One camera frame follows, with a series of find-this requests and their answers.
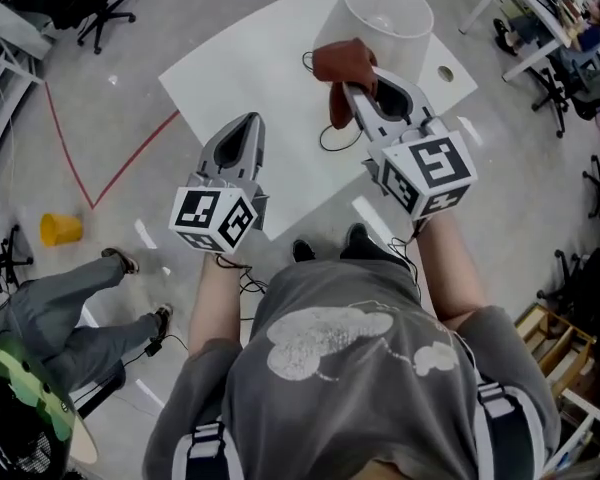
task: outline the brown cloth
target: brown cloth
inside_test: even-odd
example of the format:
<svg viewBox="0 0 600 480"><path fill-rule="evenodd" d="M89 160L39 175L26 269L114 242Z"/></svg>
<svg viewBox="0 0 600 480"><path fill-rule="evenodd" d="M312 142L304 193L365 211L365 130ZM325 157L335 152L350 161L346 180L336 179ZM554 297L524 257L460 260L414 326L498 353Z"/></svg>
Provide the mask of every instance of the brown cloth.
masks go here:
<svg viewBox="0 0 600 480"><path fill-rule="evenodd" d="M313 52L313 76L321 82L333 82L329 93L329 114L336 130L347 126L353 118L342 82L358 84L375 97L378 79L372 66L377 65L376 56L357 37L328 44Z"/></svg>

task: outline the seated person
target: seated person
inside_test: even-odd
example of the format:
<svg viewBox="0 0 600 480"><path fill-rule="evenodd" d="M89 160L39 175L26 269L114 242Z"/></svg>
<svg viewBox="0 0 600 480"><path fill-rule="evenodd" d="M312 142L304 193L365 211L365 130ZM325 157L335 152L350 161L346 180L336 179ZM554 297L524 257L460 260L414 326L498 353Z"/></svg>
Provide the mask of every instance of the seated person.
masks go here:
<svg viewBox="0 0 600 480"><path fill-rule="evenodd" d="M562 62L567 71L573 69L572 61L578 66L589 61L600 48L600 0L590 0L584 4L584 21L577 26L578 34L572 39L569 48L562 46L552 55ZM544 45L553 39L547 27L535 15L524 15L509 20L511 31L507 29L502 20L493 20L498 36L498 47L513 56L525 44L538 41Z"/></svg>
<svg viewBox="0 0 600 480"><path fill-rule="evenodd" d="M244 349L240 271L207 254L191 357L149 439L145 480L488 478L472 424L475 368L528 395L538 464L550 457L560 418L547 381L489 305L453 215L431 217L417 240L437 318L407 262L358 223L339 259L295 242L296 264L271 280ZM531 478L516 476L522 464L530 473L530 449L509 448L507 478Z"/></svg>
<svg viewBox="0 0 600 480"><path fill-rule="evenodd" d="M167 335L172 309L166 304L131 324L76 328L89 297L138 270L134 259L107 248L70 272L23 283L0 306L0 331L17 335L67 392L98 381L124 354Z"/></svg>

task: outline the shoe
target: shoe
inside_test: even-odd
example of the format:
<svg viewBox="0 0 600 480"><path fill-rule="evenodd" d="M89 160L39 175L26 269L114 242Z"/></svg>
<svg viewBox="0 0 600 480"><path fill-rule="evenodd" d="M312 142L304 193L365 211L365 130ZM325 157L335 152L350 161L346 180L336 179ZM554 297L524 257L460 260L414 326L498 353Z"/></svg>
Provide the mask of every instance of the shoe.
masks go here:
<svg viewBox="0 0 600 480"><path fill-rule="evenodd" d="M495 19L493 20L493 26L496 29L496 32L498 33L498 36L502 36L504 37L504 35L509 32L509 29L506 27L506 25L504 24L504 21L499 20L499 19Z"/></svg>
<svg viewBox="0 0 600 480"><path fill-rule="evenodd" d="M169 322L171 321L171 316L173 315L173 307L171 307L171 304L162 304L154 313L154 315L158 317L160 324L158 327L158 335L154 338L151 338L151 341L162 341L166 338L167 332L169 331Z"/></svg>
<svg viewBox="0 0 600 480"><path fill-rule="evenodd" d="M367 227L361 222L356 222L352 224L347 231L347 238L345 240L345 247L349 247L351 242L355 242L356 240L364 240L369 238L369 232L367 231Z"/></svg>
<svg viewBox="0 0 600 480"><path fill-rule="evenodd" d="M316 259L316 253L313 251L308 242L304 240L296 240L291 248L293 261L300 263L301 261L311 261Z"/></svg>
<svg viewBox="0 0 600 480"><path fill-rule="evenodd" d="M507 41L504 38L504 36L496 37L496 44L498 45L498 48L500 48L503 52L508 53L509 55L511 55L513 57L518 56L518 52L515 51L511 46L509 46L507 44Z"/></svg>
<svg viewBox="0 0 600 480"><path fill-rule="evenodd" d="M138 265L138 262L117 247L107 247L100 253L100 256L103 258L118 256L122 260L122 263L124 263L125 274L137 274L140 272L140 265Z"/></svg>

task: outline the gray pants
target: gray pants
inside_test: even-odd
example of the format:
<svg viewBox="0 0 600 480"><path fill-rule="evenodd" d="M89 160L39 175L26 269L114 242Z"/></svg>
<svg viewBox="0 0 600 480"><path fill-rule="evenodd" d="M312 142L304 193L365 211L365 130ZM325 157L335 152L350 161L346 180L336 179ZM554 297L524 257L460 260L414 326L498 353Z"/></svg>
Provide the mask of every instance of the gray pants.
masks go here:
<svg viewBox="0 0 600 480"><path fill-rule="evenodd" d="M158 334L152 314L128 325L76 328L85 301L123 277L120 258L110 256L33 281L11 297L3 323L61 387L74 391L102 378L124 354Z"/></svg>

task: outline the gray floor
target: gray floor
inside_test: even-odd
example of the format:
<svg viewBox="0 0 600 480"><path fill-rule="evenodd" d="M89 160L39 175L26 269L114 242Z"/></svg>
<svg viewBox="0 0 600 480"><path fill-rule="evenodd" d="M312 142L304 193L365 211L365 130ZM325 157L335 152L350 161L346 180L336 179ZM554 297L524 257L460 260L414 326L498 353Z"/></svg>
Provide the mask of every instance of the gray floor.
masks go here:
<svg viewBox="0 0 600 480"><path fill-rule="evenodd" d="M249 13L275 0L136 0L125 5L138 16L134 24L110 25L103 52L93 55L64 34L44 63L58 119L75 167L95 200L132 152L175 110L158 75L196 46ZM460 59L479 89L448 112L450 128L468 118L483 144L463 130L480 181L457 211L462 230L495 304L516 317L534 300L538 288L556 276L553 250L590 250L599 241L596 221L587 220L593 193L582 180L592 153L600 155L595 125L567 115L568 131L555 137L551 111L530 110L539 89L525 75L506 84L501 74L511 59L495 49L492 6L462 36L457 27L479 0L428 0L435 32ZM197 162L196 137L177 117L137 158L95 210L82 196L64 157L43 87L31 90L14 121L13 141L5 135L0 150L0 229L11 222L23 228L20 248L31 250L37 277L65 271L99 255L111 244L136 254L142 273L119 288L89 301L100 325L129 321L159 302L176 308L174 332L186 331L198 282L201 256L183 250L166 229L175 187L186 182ZM364 194L397 236L410 225L376 187L359 180L318 208L275 243L251 236L245 260L267 280L288 262L298 234L316 240L323 253L333 250L358 219L351 201ZM78 214L84 239L75 245L44 248L38 238L45 212ZM140 219L158 246L149 250L136 229ZM251 313L257 298L245 301ZM159 405L135 379L162 401L168 397L185 352L175 340L149 360L134 363L129 384L89 417L100 449L89 469L103 478L137 479L140 461Z"/></svg>

